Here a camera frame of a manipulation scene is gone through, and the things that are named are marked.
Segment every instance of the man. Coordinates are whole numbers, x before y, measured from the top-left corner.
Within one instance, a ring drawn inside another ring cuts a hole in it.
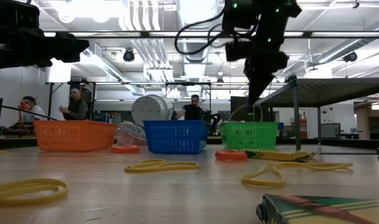
[[[87,115],[88,106],[82,99],[80,99],[80,91],[76,88],[70,90],[70,97],[72,100],[69,106],[59,107],[59,111],[63,113],[66,120],[84,120]]]
[[[37,103],[35,102],[34,97],[25,96],[23,97],[22,101],[25,102],[25,104],[29,106],[28,111],[36,113],[36,114],[40,114],[40,115],[45,115],[44,110],[41,107],[37,106]],[[29,113],[22,114],[22,122],[24,123],[29,123],[29,122],[33,122],[34,120],[43,120],[43,119],[44,117],[37,116],[34,114],[29,114]]]
[[[198,106],[199,104],[199,96],[198,95],[192,95],[190,97],[190,100],[192,104],[185,105],[180,112],[177,114],[177,119],[181,118],[183,115],[185,115],[185,120],[195,120],[200,119],[199,113],[203,110]]]

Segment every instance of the orange basket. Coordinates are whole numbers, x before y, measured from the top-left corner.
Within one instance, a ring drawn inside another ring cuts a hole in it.
[[[34,121],[39,149],[93,151],[113,145],[117,125],[95,121]]]

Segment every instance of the shelf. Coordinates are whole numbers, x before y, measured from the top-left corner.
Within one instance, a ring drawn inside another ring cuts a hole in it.
[[[293,88],[297,88],[299,107],[320,107],[379,93],[379,78],[297,79],[255,105],[293,107]]]

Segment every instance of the blue basket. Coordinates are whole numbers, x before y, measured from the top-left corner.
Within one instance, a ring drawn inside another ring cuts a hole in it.
[[[147,147],[153,153],[198,154],[207,144],[204,120],[144,121]]]

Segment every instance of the clear plastic bag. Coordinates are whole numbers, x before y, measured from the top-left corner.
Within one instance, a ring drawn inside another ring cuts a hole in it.
[[[129,121],[123,121],[117,125],[115,139],[117,146],[139,146],[147,148],[144,130]]]

